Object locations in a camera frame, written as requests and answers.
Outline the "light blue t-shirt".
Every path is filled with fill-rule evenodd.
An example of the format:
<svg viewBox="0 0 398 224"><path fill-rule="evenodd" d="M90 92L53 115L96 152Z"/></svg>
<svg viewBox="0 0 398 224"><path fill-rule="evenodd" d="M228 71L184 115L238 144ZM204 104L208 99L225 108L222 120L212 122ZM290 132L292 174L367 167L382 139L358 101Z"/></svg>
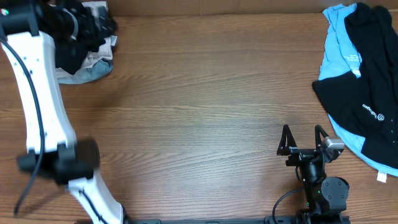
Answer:
<svg viewBox="0 0 398 224"><path fill-rule="evenodd" d="M360 77L359 66L362 62L361 55L355 49L352 41L348 37L345 27L345 17L356 10L357 4L344 6L342 4L331 6L323 11L323 15L329 22L328 33L325 41L325 53L320 67L319 80L337 77L348 71ZM367 165L378 170L377 180L386 182L388 175L397 176L397 169L373 161L362 154L361 150L365 138L353 134L336 123L330 118L330 123L345 145Z"/></svg>

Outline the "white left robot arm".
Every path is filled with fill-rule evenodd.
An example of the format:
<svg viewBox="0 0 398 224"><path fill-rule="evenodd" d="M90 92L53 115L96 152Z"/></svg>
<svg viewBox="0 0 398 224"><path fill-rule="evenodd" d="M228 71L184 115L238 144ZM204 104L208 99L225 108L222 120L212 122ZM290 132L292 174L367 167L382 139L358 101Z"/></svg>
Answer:
<svg viewBox="0 0 398 224"><path fill-rule="evenodd" d="M107 188L92 138L77 139L62 101L56 70L77 71L117 25L104 6L80 1L2 1L1 45L14 71L24 110L27 152L17 165L31 179L64 186L93 223L127 223Z"/></svg>

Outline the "black polo shirt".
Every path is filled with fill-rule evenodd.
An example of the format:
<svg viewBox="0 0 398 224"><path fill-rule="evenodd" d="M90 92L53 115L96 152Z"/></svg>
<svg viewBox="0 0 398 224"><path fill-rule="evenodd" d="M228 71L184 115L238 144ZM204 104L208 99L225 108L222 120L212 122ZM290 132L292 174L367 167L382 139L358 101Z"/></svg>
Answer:
<svg viewBox="0 0 398 224"><path fill-rule="evenodd" d="M361 56L360 77L346 72L314 81L326 112L345 130L365 138L361 153L397 167L397 33L382 6L359 2L345 18L350 41Z"/></svg>

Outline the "blue folded jeans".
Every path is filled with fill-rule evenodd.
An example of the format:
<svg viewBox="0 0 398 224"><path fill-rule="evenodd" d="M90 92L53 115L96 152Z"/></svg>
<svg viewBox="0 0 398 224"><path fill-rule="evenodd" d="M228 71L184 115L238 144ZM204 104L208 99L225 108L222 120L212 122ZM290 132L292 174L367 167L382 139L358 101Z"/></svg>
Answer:
<svg viewBox="0 0 398 224"><path fill-rule="evenodd" d="M113 70L113 63L110 60L101 59L91 68L82 68L74 75L71 75L61 68L56 69L59 84L80 85L97 81L107 76Z"/></svg>

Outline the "black t-shirt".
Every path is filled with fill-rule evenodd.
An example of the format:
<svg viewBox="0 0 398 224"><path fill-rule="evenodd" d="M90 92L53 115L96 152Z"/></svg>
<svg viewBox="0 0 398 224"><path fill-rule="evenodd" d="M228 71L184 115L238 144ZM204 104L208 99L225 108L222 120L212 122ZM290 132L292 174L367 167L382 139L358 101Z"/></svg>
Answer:
<svg viewBox="0 0 398 224"><path fill-rule="evenodd" d="M106 1L58 1L57 9L72 17L72 33L55 42L55 67L74 75L111 56L117 30Z"/></svg>

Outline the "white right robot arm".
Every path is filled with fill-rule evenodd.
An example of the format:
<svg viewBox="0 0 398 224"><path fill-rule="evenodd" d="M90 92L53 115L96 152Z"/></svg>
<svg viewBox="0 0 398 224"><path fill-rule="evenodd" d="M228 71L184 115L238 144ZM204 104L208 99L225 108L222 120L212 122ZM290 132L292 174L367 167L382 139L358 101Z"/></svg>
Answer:
<svg viewBox="0 0 398 224"><path fill-rule="evenodd" d="M340 138L330 137L318 124L315 126L315 148L300 149L289 126L282 129L277 148L278 156L286 156L286 166L295 168L296 178L301 188L293 189L273 206L271 223L293 224L344 224L349 217L341 213L346 210L349 183L341 177L329 177L325 166L336 160L345 149ZM277 216L276 208L286 197L304 191L307 207L297 210L294 216Z"/></svg>

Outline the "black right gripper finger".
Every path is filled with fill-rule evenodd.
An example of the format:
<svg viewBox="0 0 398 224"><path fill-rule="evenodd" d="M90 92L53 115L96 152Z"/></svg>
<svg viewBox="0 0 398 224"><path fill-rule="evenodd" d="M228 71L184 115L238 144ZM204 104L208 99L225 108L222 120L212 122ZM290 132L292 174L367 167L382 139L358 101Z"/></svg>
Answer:
<svg viewBox="0 0 398 224"><path fill-rule="evenodd" d="M295 139L288 124L285 124L282 129L282 137L277 148L278 156L289 156L297 149Z"/></svg>
<svg viewBox="0 0 398 224"><path fill-rule="evenodd" d="M316 145L317 149L319 149L321 147L321 143L322 143L321 137L326 138L326 137L328 137L328 134L321 127L321 125L318 124L315 126L315 145Z"/></svg>

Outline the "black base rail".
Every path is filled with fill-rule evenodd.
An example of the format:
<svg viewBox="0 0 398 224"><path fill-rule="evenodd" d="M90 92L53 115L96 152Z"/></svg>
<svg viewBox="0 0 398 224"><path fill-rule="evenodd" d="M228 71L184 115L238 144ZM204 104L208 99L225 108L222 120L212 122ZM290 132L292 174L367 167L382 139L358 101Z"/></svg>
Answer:
<svg viewBox="0 0 398 224"><path fill-rule="evenodd" d="M293 224L296 222L295 217L292 216L278 216L275 218L279 224ZM78 221L75 224L89 224L89 221ZM159 220L159 219L145 219L145 220L129 220L127 223L132 224L273 224L275 223L271 216L260 219L220 219L220 220ZM342 217L342 223L351 223L349 216Z"/></svg>

